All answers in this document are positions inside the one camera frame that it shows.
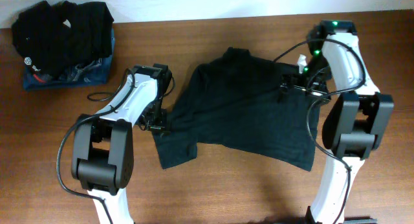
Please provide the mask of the dark teal t-shirt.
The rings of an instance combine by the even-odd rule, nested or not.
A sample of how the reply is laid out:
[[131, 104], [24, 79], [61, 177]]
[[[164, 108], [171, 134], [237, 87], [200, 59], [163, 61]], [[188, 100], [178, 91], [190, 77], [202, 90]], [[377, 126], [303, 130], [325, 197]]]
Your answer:
[[320, 110], [304, 91], [283, 88], [286, 63], [230, 47], [198, 65], [167, 114], [170, 133], [154, 135], [162, 168], [197, 157], [200, 143], [264, 155], [310, 171]]

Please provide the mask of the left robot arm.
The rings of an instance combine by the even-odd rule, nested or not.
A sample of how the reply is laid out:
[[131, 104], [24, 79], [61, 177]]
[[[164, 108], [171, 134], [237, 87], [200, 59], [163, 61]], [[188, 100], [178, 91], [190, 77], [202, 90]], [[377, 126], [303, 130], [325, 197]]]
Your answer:
[[104, 108], [79, 116], [71, 173], [93, 198], [100, 223], [133, 222], [126, 194], [134, 167], [133, 126], [167, 134], [161, 105], [174, 85], [167, 65], [136, 65]]

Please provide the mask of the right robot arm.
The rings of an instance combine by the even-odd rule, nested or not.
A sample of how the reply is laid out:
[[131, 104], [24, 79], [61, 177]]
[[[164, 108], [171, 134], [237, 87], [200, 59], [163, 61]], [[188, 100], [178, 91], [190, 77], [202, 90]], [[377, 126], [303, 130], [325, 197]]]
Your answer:
[[358, 171], [382, 141], [393, 98], [372, 81], [352, 21], [323, 20], [304, 43], [310, 62], [300, 56], [298, 70], [282, 79], [281, 88], [312, 97], [308, 111], [327, 104], [333, 95], [338, 98], [322, 127], [323, 143], [317, 148], [327, 156], [325, 168], [302, 223], [376, 223], [372, 218], [345, 219], [344, 210]]

